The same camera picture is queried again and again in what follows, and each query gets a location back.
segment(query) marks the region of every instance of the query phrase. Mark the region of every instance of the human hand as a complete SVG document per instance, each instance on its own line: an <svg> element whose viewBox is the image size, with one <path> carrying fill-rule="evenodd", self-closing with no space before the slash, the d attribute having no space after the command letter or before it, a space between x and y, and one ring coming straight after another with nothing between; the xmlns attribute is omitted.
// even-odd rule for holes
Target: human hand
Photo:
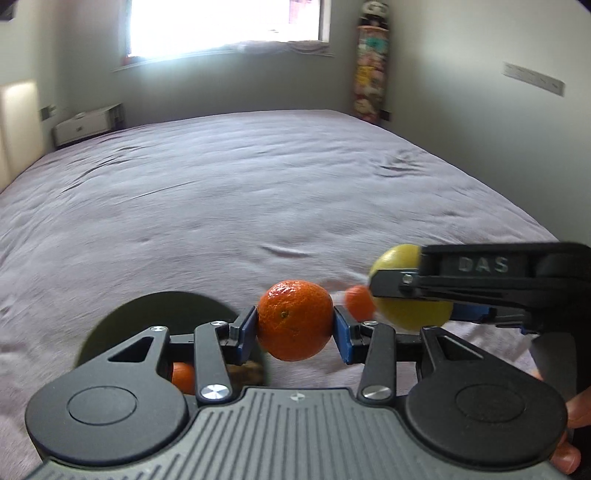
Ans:
<svg viewBox="0 0 591 480"><path fill-rule="evenodd" d="M539 373L534 373L534 376L542 380ZM578 429L591 425L591 387L569 400L566 408L569 412L568 428ZM567 436L564 432L550 462L560 472L570 475L581 463L581 452L566 440Z"/></svg>

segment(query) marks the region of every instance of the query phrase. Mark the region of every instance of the drawer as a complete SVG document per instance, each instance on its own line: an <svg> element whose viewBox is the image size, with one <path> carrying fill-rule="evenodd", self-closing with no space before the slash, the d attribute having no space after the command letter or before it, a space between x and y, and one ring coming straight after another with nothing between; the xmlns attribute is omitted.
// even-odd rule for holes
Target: drawer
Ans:
<svg viewBox="0 0 591 480"><path fill-rule="evenodd" d="M84 137L101 134L111 129L108 112L70 118L55 128L56 144L63 145Z"/></svg>

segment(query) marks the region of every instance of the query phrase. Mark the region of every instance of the wall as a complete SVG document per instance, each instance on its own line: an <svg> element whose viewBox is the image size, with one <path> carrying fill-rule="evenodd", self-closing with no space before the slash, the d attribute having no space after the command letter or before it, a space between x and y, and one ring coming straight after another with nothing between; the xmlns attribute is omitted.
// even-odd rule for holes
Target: wall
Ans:
<svg viewBox="0 0 591 480"><path fill-rule="evenodd" d="M591 244L591 15L575 0L392 5L392 130ZM504 61L565 97L503 76Z"/></svg>
<svg viewBox="0 0 591 480"><path fill-rule="evenodd" d="M75 110L123 102L131 125L236 111L349 111L362 0L333 0L333 57L212 54L121 65L123 0L67 0L68 88Z"/></svg>
<svg viewBox="0 0 591 480"><path fill-rule="evenodd" d="M57 115L43 122L48 149L51 128L68 115L60 56L60 9L60 0L20 0L15 18L0 22L0 84L33 78L40 106L58 107Z"/></svg>

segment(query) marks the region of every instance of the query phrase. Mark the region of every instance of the bright window light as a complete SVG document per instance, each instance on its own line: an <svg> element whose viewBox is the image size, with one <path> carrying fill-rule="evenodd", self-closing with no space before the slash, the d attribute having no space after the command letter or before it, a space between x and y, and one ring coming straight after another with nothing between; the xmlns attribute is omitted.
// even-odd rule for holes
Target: bright window light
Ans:
<svg viewBox="0 0 591 480"><path fill-rule="evenodd" d="M322 0L132 0L129 56L177 57L245 41L318 40Z"/></svg>

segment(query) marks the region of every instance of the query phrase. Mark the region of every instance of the window sill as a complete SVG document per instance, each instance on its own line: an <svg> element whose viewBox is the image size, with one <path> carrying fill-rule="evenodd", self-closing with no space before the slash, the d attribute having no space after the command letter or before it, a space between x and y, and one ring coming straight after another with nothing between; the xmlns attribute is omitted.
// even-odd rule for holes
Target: window sill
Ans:
<svg viewBox="0 0 591 480"><path fill-rule="evenodd" d="M335 54L331 53L328 50L328 43L326 44L327 50L322 51L298 51L298 50L291 50L291 49L278 49L277 51L262 51L262 52L249 52L249 51L240 51L237 48L217 48L215 50L204 50L204 51L195 51L192 53L187 53L184 55L178 55L175 57L159 57L157 59L144 59L140 61L135 61L133 63L122 65L121 67L117 67L112 72L120 72L121 70L128 70L134 67L138 67L140 65L149 65L152 63L160 63L162 61L174 61L180 59L190 59L192 57L208 57L214 55L227 55L227 54L240 54L240 55L275 55L278 53L288 53L293 52L300 55L309 55L314 57L334 57Z"/></svg>

